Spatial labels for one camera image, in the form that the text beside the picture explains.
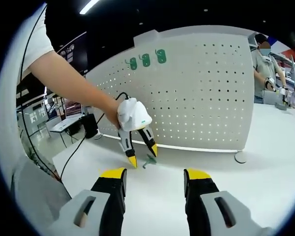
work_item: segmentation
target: table surface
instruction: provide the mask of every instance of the table surface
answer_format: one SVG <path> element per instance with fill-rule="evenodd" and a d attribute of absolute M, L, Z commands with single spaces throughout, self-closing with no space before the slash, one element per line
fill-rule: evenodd
<path fill-rule="evenodd" d="M 59 173 L 79 143 L 53 158 Z M 233 153 L 159 148 L 157 164 L 143 169 L 148 148 L 134 147 L 138 169 L 132 168 L 118 140 L 85 140 L 62 177 L 74 197 L 91 189 L 103 171 L 127 168 L 122 235 L 189 235 L 184 212 L 185 168 L 209 173 L 219 190 L 230 192 L 249 207 L 252 219 L 262 227 L 279 227 L 295 206 L 295 110 L 254 105 L 246 147 L 237 154 L 246 157 L 245 164 L 235 162 Z"/>
<path fill-rule="evenodd" d="M 66 128 L 69 126 L 73 125 L 75 122 L 77 122 L 79 119 L 81 119 L 83 115 L 80 115 L 78 117 L 73 117 L 73 118 L 66 118 L 63 121 L 59 122 L 56 124 L 54 127 L 50 129 L 50 132 L 55 132 L 55 133 L 61 133 L 63 132 Z"/>

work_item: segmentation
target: yellow fingertip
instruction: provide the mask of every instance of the yellow fingertip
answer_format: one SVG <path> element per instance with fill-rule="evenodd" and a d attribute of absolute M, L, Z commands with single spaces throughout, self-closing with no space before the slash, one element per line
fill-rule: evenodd
<path fill-rule="evenodd" d="M 189 179 L 204 179 L 204 178 L 211 178 L 210 175 L 208 175 L 204 171 L 198 171 L 195 169 L 187 169 L 187 172 L 189 174 Z"/>
<path fill-rule="evenodd" d="M 157 145 L 156 145 L 156 144 L 154 144 L 154 145 L 152 146 L 152 150 L 154 151 L 155 156 L 157 156 Z"/>
<path fill-rule="evenodd" d="M 138 167 L 136 156 L 131 156 L 131 157 L 129 157 L 129 161 L 131 162 L 131 164 L 132 164 L 135 168 Z"/>
<path fill-rule="evenodd" d="M 121 178 L 124 168 L 119 168 L 116 170 L 108 170 L 102 173 L 101 177 L 103 178 Z"/>

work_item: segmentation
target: white shirt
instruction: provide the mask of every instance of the white shirt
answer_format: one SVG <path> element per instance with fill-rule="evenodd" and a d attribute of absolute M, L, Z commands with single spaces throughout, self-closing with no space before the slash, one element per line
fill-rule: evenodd
<path fill-rule="evenodd" d="M 40 13 L 41 6 L 23 22 L 13 37 L 0 72 L 0 169 L 10 188 L 13 172 L 20 158 L 28 158 L 18 135 L 16 119 L 16 86 L 20 80 L 21 63 L 25 47 Z M 23 71 L 39 57 L 53 50 L 46 35 L 45 13 L 39 19 L 29 41 Z"/>

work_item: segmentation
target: gray shirt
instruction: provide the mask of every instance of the gray shirt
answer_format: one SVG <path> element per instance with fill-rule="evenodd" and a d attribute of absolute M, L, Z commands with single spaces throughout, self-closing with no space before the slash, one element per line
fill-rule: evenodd
<path fill-rule="evenodd" d="M 265 78 L 274 79 L 274 85 L 276 84 L 276 76 L 275 73 L 279 71 L 279 65 L 273 56 L 269 56 L 271 62 L 265 62 L 263 56 L 256 49 L 251 52 L 252 64 L 254 69 L 260 73 Z M 264 85 L 259 82 L 258 79 L 255 78 L 255 96 L 262 97 L 263 96 Z"/>

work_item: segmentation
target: face mask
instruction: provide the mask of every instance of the face mask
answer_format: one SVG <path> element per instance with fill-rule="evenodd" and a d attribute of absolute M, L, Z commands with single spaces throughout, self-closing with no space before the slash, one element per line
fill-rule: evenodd
<path fill-rule="evenodd" d="M 270 54 L 270 52 L 271 52 L 270 48 L 260 48 L 260 53 L 263 56 L 268 56 Z"/>

